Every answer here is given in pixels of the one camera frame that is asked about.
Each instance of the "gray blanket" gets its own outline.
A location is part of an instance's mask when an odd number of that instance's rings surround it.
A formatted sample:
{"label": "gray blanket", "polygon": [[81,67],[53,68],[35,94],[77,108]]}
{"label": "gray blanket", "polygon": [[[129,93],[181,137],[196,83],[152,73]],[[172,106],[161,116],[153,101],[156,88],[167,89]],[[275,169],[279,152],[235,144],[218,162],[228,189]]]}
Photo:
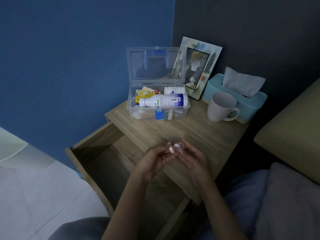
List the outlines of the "gray blanket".
{"label": "gray blanket", "polygon": [[320,239],[320,186],[273,163],[254,239]]}

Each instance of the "barcode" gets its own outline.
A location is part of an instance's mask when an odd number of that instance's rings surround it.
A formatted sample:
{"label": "barcode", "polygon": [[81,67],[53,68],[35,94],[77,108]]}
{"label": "barcode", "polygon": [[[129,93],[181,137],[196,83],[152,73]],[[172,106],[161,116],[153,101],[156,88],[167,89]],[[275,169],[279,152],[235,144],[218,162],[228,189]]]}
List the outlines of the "barcode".
{"label": "barcode", "polygon": [[179,102],[179,101],[181,101],[181,98],[180,98],[180,97],[172,98],[171,101],[173,101],[173,102]]}

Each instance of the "tissue box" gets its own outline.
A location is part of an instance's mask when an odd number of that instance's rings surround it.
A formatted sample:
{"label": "tissue box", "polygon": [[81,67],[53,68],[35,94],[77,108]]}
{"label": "tissue box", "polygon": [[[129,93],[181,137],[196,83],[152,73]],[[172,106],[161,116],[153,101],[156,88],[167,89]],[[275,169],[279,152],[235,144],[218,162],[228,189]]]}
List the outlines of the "tissue box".
{"label": "tissue box", "polygon": [[236,107],[240,109],[240,114],[235,120],[241,124],[248,123],[258,112],[258,110],[262,107],[268,96],[264,92],[260,91],[253,95],[251,98],[242,96],[222,86],[223,76],[223,74],[218,73],[208,81],[207,86],[202,95],[202,101],[209,104],[212,96],[216,92],[227,92],[237,100]]}

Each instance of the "bed headboard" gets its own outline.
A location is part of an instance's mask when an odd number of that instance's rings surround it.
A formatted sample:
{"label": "bed headboard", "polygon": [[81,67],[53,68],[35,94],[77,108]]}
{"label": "bed headboard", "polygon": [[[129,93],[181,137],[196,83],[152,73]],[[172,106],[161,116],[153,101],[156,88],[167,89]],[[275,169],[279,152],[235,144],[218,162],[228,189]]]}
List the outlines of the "bed headboard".
{"label": "bed headboard", "polygon": [[320,78],[266,124],[254,142],[320,184]]}

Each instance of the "clear plastic box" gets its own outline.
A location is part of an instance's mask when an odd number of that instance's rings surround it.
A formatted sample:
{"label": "clear plastic box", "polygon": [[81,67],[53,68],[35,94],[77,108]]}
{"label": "clear plastic box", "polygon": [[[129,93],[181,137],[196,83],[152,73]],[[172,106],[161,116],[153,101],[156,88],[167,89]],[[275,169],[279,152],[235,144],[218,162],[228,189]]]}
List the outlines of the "clear plastic box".
{"label": "clear plastic box", "polygon": [[164,94],[165,87],[185,87],[186,48],[127,48],[129,71],[129,96],[127,109],[133,118],[150,119],[185,119],[190,102],[176,107],[140,107],[135,105],[136,89],[143,86]]}

